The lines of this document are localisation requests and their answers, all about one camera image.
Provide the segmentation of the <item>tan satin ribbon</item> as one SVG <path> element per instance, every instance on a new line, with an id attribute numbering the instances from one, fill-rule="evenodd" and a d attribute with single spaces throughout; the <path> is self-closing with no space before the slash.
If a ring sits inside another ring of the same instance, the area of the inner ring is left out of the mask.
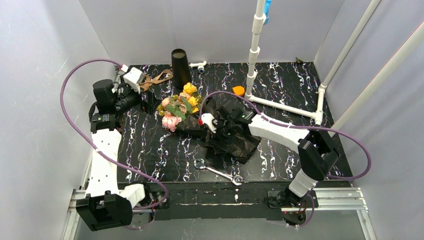
<path id="1" fill-rule="evenodd" d="M 169 81 L 174 77 L 170 69 L 163 70 L 159 75 L 151 78 L 149 75 L 145 76 L 145 80 L 139 84 L 142 93 L 149 90 L 153 85 L 158 85 L 163 82 Z"/>

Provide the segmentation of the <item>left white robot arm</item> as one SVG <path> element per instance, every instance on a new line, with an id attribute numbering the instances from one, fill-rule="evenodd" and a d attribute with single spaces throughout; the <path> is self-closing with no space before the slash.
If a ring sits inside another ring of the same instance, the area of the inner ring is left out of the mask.
<path id="1" fill-rule="evenodd" d="M 93 85 L 95 102 L 88 115 L 92 142 L 97 150 L 92 155 L 85 197 L 77 200 L 76 211 L 91 231 L 128 226 L 133 209 L 146 198 L 145 186 L 132 183 L 118 188 L 117 161 L 122 135 L 123 115 L 141 108 L 141 90 L 137 82 L 103 79 Z"/>

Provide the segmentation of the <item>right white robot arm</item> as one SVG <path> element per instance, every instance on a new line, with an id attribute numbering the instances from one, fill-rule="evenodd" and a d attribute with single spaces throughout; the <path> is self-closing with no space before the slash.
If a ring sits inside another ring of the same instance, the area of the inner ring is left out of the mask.
<path id="1" fill-rule="evenodd" d="M 295 151 L 301 169 L 284 191 L 285 198 L 299 200 L 323 181 L 339 160 L 340 154 L 330 135 L 324 130 L 296 129 L 294 126 L 266 118 L 255 111 L 240 108 L 231 111 L 218 108 L 219 117 L 203 113 L 201 120 L 213 137 L 227 141 L 236 134 L 265 138 Z"/>

